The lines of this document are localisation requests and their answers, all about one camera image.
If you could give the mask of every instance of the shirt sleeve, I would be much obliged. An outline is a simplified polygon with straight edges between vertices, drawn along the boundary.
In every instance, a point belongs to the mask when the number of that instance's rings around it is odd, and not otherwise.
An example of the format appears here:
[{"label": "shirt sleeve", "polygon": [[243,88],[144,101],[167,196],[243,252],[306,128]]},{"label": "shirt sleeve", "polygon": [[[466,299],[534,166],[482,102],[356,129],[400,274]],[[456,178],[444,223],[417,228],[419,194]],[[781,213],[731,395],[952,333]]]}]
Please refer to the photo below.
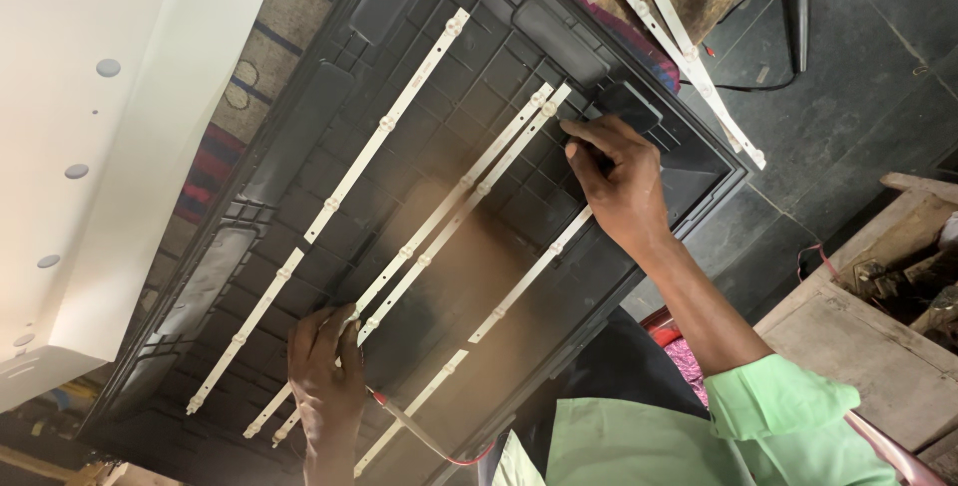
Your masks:
[{"label": "shirt sleeve", "polygon": [[771,355],[705,379],[712,435],[735,442],[757,484],[898,484],[843,416],[855,387]]}]

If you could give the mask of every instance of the finger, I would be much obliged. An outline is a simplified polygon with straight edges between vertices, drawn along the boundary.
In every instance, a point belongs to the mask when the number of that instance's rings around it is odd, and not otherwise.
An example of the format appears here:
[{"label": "finger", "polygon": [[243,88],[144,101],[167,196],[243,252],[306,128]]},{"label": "finger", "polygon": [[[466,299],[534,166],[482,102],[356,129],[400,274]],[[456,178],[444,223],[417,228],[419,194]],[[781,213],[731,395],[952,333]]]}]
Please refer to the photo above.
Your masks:
[{"label": "finger", "polygon": [[623,149],[629,145],[629,139],[619,134],[604,122],[593,120],[589,123],[562,120],[558,122],[565,132],[589,142],[608,155],[615,164],[625,160]]},{"label": "finger", "polygon": [[572,167],[573,174],[576,174],[576,178],[579,179],[579,184],[581,184],[586,198],[608,188],[608,180],[599,172],[599,166],[596,165],[592,155],[582,146],[581,141],[573,138],[565,146],[565,156],[569,159],[569,166]]},{"label": "finger", "polygon": [[296,325],[296,334],[293,337],[293,351],[296,354],[295,360],[305,360],[309,358],[309,352],[316,341],[316,331],[326,322],[335,311],[335,308],[320,308],[312,314],[304,317]]},{"label": "finger", "polygon": [[339,343],[339,334],[343,329],[343,323],[346,318],[353,315],[356,306],[345,305],[336,309],[316,335],[316,345],[312,347],[309,354],[310,360],[329,360],[336,359],[336,345]]},{"label": "finger", "polygon": [[593,121],[599,122],[605,125],[606,128],[609,128],[618,132],[624,138],[628,138],[629,140],[638,142],[639,144],[643,146],[648,146],[650,148],[655,147],[655,144],[650,142],[645,136],[639,134],[638,132],[635,132],[635,129],[632,128],[632,126],[629,125],[628,123],[622,121],[622,118],[620,118],[619,116],[606,114],[605,116],[597,118]]},{"label": "finger", "polygon": [[339,353],[343,361],[346,379],[362,381],[362,354],[356,345],[359,337],[359,320],[353,321],[339,339]]}]

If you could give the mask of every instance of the white led strip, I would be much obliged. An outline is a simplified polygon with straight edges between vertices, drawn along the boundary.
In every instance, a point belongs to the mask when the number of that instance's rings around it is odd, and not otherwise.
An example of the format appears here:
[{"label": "white led strip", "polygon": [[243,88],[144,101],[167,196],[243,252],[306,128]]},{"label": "white led strip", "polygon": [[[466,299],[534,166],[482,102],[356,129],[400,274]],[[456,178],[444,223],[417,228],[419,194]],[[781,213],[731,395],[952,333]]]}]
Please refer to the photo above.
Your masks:
[{"label": "white led strip", "polygon": [[516,284],[509,294],[506,295],[506,298],[503,299],[498,306],[492,310],[492,313],[488,315],[484,322],[482,322],[482,325],[479,326],[479,329],[477,329],[475,333],[470,336],[471,343],[479,343],[479,340],[481,340],[482,337],[488,333],[489,329],[495,325],[495,322],[499,321],[503,318],[503,316],[506,315],[506,312],[509,310],[509,307],[512,306],[512,303],[514,303],[515,300],[522,295],[526,288],[529,287],[529,284],[533,283],[535,277],[537,277],[539,273],[545,269],[546,265],[548,265],[553,258],[562,252],[562,248],[565,247],[565,244],[569,242],[569,239],[571,239],[573,235],[576,235],[576,232],[579,231],[579,229],[582,227],[582,224],[589,220],[589,217],[592,217],[592,208],[586,205],[585,208],[579,212],[579,215],[575,218],[575,220],[566,226],[565,230],[559,234],[558,239],[549,245],[549,249],[546,250],[545,253],[543,253],[542,256],[535,261],[535,264],[533,264],[526,274],[522,276],[522,279],[520,279],[518,284]]},{"label": "white led strip", "polygon": [[712,78],[705,71],[705,66],[702,65],[702,61],[699,58],[699,49],[695,46],[692,46],[692,41],[689,40],[688,34],[685,32],[684,27],[680,30],[677,30],[676,27],[682,27],[681,21],[679,21],[678,16],[673,16],[675,13],[675,8],[672,7],[672,2],[669,0],[653,0],[655,4],[659,7],[659,10],[663,13],[663,16],[666,17],[666,22],[669,24],[669,27],[673,30],[673,34],[676,36],[676,39],[679,40],[679,44],[682,45],[686,50],[685,53],[680,52],[676,45],[673,44],[672,40],[669,39],[669,36],[666,35],[664,29],[659,27],[658,23],[655,22],[655,18],[651,14],[649,5],[642,0],[626,0],[629,6],[632,7],[632,10],[642,19],[642,22],[646,25],[646,28],[652,35],[658,40],[659,44],[662,45],[662,48],[665,49],[665,52],[669,57],[676,63],[678,69],[682,71],[685,76],[688,76],[689,81],[692,83],[693,87],[696,88],[701,94],[702,98],[708,103],[709,107],[712,108],[712,111],[718,117],[718,121],[721,123],[722,128],[726,130],[727,133],[731,133],[736,141],[745,149],[745,153],[755,162],[755,165],[759,167],[759,170],[764,169],[765,167],[765,157],[764,154],[756,149],[755,146],[749,142],[748,137],[745,136],[745,133],[738,128],[735,121],[732,120],[732,117],[729,115],[728,110],[725,109],[725,104],[722,102],[719,93],[716,91],[715,85],[712,84]]},{"label": "white led strip", "polygon": [[[426,399],[432,396],[432,393],[435,392],[437,388],[439,388],[439,385],[443,384],[446,378],[451,376],[452,373],[456,371],[456,366],[459,366],[459,363],[462,362],[464,358],[466,358],[466,355],[468,353],[469,352],[466,350],[457,351],[456,355],[452,356],[452,358],[449,359],[449,362],[446,363],[446,366],[443,366],[443,369],[439,370],[439,373],[436,374],[436,377],[433,378],[432,381],[425,386],[425,389],[423,389],[423,392],[419,393],[419,395],[416,396],[416,399],[413,400],[413,403],[410,404],[409,407],[406,407],[405,411],[403,412],[406,415],[411,416],[413,413],[419,410],[420,406],[422,406],[425,403]],[[366,451],[366,454],[355,465],[355,467],[353,468],[353,476],[359,477],[360,475],[362,475],[362,472],[366,468],[366,466],[369,465],[371,461],[373,461],[373,458],[375,458],[376,455],[378,455],[379,452],[382,451],[382,449],[386,446],[386,444],[389,443],[389,440],[391,440],[393,436],[399,433],[400,430],[402,430],[402,425],[399,421],[395,421],[391,426],[389,426],[389,430],[385,431],[385,433],[383,433],[382,436],[380,436],[379,439],[377,439],[376,443],[373,443],[373,446],[370,447],[368,451]]]},{"label": "white led strip", "polygon": [[[542,272],[547,264],[549,264],[549,261],[552,261],[552,259],[562,251],[562,248],[564,248],[569,242],[569,239],[571,239],[573,235],[576,235],[576,232],[579,231],[579,229],[582,227],[582,224],[586,223],[590,217],[592,217],[592,208],[586,205],[585,208],[579,212],[579,215],[575,218],[575,220],[566,226],[565,230],[559,234],[558,239],[556,239],[556,241],[549,246],[549,249],[538,259],[538,261],[535,262],[532,268],[526,272],[519,283],[512,288],[512,291],[506,295],[506,298],[499,303],[499,306],[492,311],[492,314],[485,319],[479,329],[473,333],[473,337],[470,338],[470,342],[477,343],[482,339],[485,333],[487,333],[488,330],[495,325],[496,321],[502,319],[502,316],[505,315],[506,310],[512,306],[512,303],[514,303],[515,300],[522,294],[522,292],[529,287],[529,284],[532,284],[533,280],[535,280],[535,277]],[[466,352],[463,350],[459,350],[459,353],[463,354],[463,357],[466,355]],[[425,399],[428,398],[429,395],[431,395],[439,387],[439,385],[442,384],[446,378],[453,373],[453,371],[455,371],[455,368],[449,368],[449,364],[443,367],[436,377],[433,378],[432,382],[429,383],[429,386],[427,386],[425,390],[416,397],[416,399],[413,401],[413,404],[406,409],[406,415],[411,415],[416,409],[419,409],[419,406],[425,402]],[[353,468],[353,476],[359,477],[366,466],[369,465],[369,462],[375,458],[380,451],[382,451],[383,447],[385,447],[386,444],[389,443],[389,441],[393,438],[393,436],[395,436],[401,429],[402,425],[400,422],[395,421],[389,427],[389,430],[385,431],[385,433],[383,433],[382,436],[377,439],[377,442],[373,444],[373,447],[369,449],[366,455],[359,460],[359,463],[357,463],[355,468]]]},{"label": "white led strip", "polygon": [[[522,128],[522,125],[526,124],[526,120],[533,116],[533,113],[538,110],[545,103],[545,100],[549,97],[549,94],[552,92],[552,86],[548,83],[542,85],[538,91],[533,93],[532,98],[529,99],[529,102],[526,103],[522,109],[515,114],[515,117],[512,118],[512,121],[509,122],[509,125],[506,125],[506,128],[492,141],[492,144],[485,150],[482,156],[473,164],[473,167],[466,172],[465,175],[459,180],[452,191],[446,195],[446,199],[439,204],[433,212],[432,215],[426,219],[425,223],[420,226],[420,229],[416,231],[413,237],[409,240],[404,247],[400,249],[400,252],[389,262],[389,265],[379,273],[376,280],[373,281],[373,284],[366,289],[362,297],[359,297],[359,300],[356,301],[356,312],[353,314],[351,319],[359,318],[359,314],[366,308],[367,305],[376,297],[377,293],[382,291],[382,288],[389,282],[389,279],[393,278],[393,275],[396,274],[396,271],[402,267],[402,264],[407,260],[412,258],[413,254],[416,252],[416,249],[419,248],[420,244],[425,241],[425,238],[432,233],[432,230],[436,228],[437,225],[443,220],[446,214],[452,209],[452,207],[459,201],[469,189],[473,187],[473,184],[476,182],[476,179],[479,178],[479,174],[485,172],[485,168],[497,157],[497,155],[502,151],[506,145],[509,144],[509,141],[513,136]],[[253,437],[259,432],[259,429],[262,428],[262,425],[273,416],[273,413],[276,412],[276,409],[285,401],[286,398],[292,393],[292,389],[287,383],[279,393],[273,397],[273,400],[262,410],[262,413],[256,418],[255,421],[250,423],[246,428],[246,432],[243,434],[246,438]]]},{"label": "white led strip", "polygon": [[[396,284],[396,287],[389,293],[389,296],[386,297],[386,300],[379,305],[379,308],[366,320],[366,324],[359,331],[359,338],[357,340],[358,345],[366,340],[370,333],[376,330],[379,326],[379,323],[382,321],[382,318],[385,317],[389,310],[400,300],[400,297],[405,292],[405,290],[416,280],[416,278],[423,272],[429,264],[432,262],[433,256],[435,256],[439,250],[446,244],[452,234],[459,229],[459,226],[466,219],[466,216],[475,208],[476,205],[485,198],[485,195],[489,193],[492,188],[492,185],[497,181],[497,179],[505,174],[506,169],[509,168],[509,164],[515,160],[516,157],[522,152],[522,149],[525,149],[526,145],[530,140],[533,139],[533,136],[538,132],[539,128],[545,124],[546,120],[551,118],[556,114],[558,106],[568,97],[571,92],[571,88],[566,84],[560,86],[555,93],[552,94],[552,97],[542,106],[542,110],[538,112],[533,121],[530,122],[528,128],[524,128],[522,133],[516,137],[515,142],[509,147],[506,153],[499,159],[499,162],[495,163],[495,166],[492,167],[492,170],[485,176],[479,186],[476,187],[475,192],[472,196],[466,200],[466,203],[459,208],[459,211],[456,212],[452,220],[443,228],[443,231],[437,235],[436,239],[433,240],[432,244],[425,249],[423,255],[416,260],[416,264],[402,276],[402,280],[399,284]],[[286,384],[281,390],[285,392],[285,395],[288,396],[291,393],[289,388],[289,383]],[[273,447],[276,447],[277,444],[283,439],[285,439],[286,434],[289,430],[299,421],[299,410],[293,411],[292,415],[286,419],[286,422],[282,424],[280,430],[276,431],[273,434]]]},{"label": "white led strip", "polygon": [[[327,198],[326,202],[323,204],[323,209],[319,211],[319,214],[316,216],[316,220],[313,221],[312,225],[309,226],[309,229],[306,230],[304,239],[312,244],[316,241],[319,233],[323,230],[323,227],[326,226],[326,223],[329,222],[329,218],[332,217],[332,214],[339,209],[339,204],[342,203],[343,198],[346,197],[346,194],[349,193],[350,189],[353,187],[353,184],[359,178],[359,174],[362,174],[362,171],[365,170],[366,165],[370,160],[373,159],[373,155],[376,154],[379,146],[382,145],[382,142],[386,139],[386,136],[396,127],[396,123],[400,120],[402,113],[405,112],[406,107],[409,106],[409,103],[412,102],[413,98],[416,97],[416,94],[423,87],[425,79],[429,77],[433,69],[435,69],[436,64],[439,63],[439,60],[442,59],[443,55],[446,54],[446,51],[449,50],[449,45],[452,44],[452,41],[459,35],[463,30],[463,26],[469,20],[470,15],[463,9],[460,9],[456,12],[455,16],[449,19],[446,23],[446,29],[443,31],[443,34],[440,35],[439,39],[436,41],[435,46],[426,54],[423,63],[419,66],[419,69],[413,74],[412,78],[406,84],[406,87],[402,90],[400,96],[396,99],[396,102],[393,103],[392,108],[389,109],[389,112],[379,120],[379,126],[376,131],[373,133],[373,136],[369,139],[369,142],[366,143],[366,146],[359,152],[359,156],[356,157],[356,160],[353,162],[353,165],[350,166],[349,171],[346,172],[346,175],[339,182],[339,185],[336,186],[336,189],[332,192],[332,196]],[[220,377],[223,375],[223,372],[226,371],[226,367],[229,366],[233,357],[239,352],[240,348],[246,343],[246,338],[250,333],[253,332],[253,329],[256,328],[256,324],[259,322],[259,319],[262,318],[262,315],[266,312],[266,309],[269,308],[269,305],[273,302],[273,299],[276,298],[276,294],[279,293],[282,285],[285,284],[289,277],[292,275],[296,265],[299,264],[300,260],[303,259],[305,254],[299,248],[294,248],[292,254],[289,255],[289,259],[286,260],[286,263],[276,271],[276,278],[273,280],[272,284],[266,289],[266,292],[259,299],[256,304],[256,308],[253,308],[253,311],[250,312],[249,317],[246,318],[246,321],[243,322],[242,327],[239,328],[239,331],[233,336],[233,340],[230,342],[229,347],[226,348],[226,351],[223,352],[220,360],[217,361],[217,365],[214,366],[213,370],[207,376],[206,381],[200,386],[197,394],[190,398],[190,403],[186,408],[187,415],[196,413],[200,406],[203,405],[203,401],[206,400],[207,395],[210,394],[210,391],[213,389],[213,385],[217,383]]]}]

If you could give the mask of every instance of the hand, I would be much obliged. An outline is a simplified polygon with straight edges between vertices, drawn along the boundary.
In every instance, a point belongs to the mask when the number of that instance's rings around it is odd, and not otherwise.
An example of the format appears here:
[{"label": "hand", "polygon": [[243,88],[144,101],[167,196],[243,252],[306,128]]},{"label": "hand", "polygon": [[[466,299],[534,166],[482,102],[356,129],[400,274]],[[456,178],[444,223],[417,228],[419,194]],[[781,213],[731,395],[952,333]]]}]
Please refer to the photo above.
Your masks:
[{"label": "hand", "polygon": [[[674,240],[662,197],[659,151],[616,116],[588,123],[563,120],[573,136],[565,156],[579,178],[596,221],[639,264]],[[590,149],[605,153],[615,168],[604,176]]]},{"label": "hand", "polygon": [[[286,360],[289,384],[300,410],[303,430],[311,444],[348,443],[353,450],[366,398],[362,357],[356,347],[359,321],[342,336],[339,328],[355,305],[322,308],[289,330]],[[342,367],[336,366],[337,347]]]}]

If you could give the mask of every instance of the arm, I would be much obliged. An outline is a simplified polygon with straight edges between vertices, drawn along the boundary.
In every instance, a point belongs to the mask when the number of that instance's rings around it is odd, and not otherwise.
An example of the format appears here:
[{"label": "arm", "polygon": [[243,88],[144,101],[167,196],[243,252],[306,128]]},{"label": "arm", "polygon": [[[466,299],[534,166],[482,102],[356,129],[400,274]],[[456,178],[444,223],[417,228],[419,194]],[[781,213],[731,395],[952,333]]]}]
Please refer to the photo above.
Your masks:
[{"label": "arm", "polygon": [[[359,322],[339,329],[354,305],[322,308],[289,331],[289,384],[303,421],[306,486],[349,486],[359,419],[365,403]],[[342,366],[336,366],[336,357]]]},{"label": "arm", "polygon": [[[596,220],[658,285],[701,365],[712,434],[737,445],[756,483],[896,484],[842,419],[860,403],[856,389],[776,356],[672,236],[658,149],[615,117],[561,126]],[[609,174],[594,151],[615,164]]]},{"label": "arm", "polygon": [[[565,155],[596,221],[658,286],[702,373],[711,376],[771,355],[669,230],[658,149],[614,116],[561,126],[573,135]],[[615,164],[607,176],[585,142]]]}]

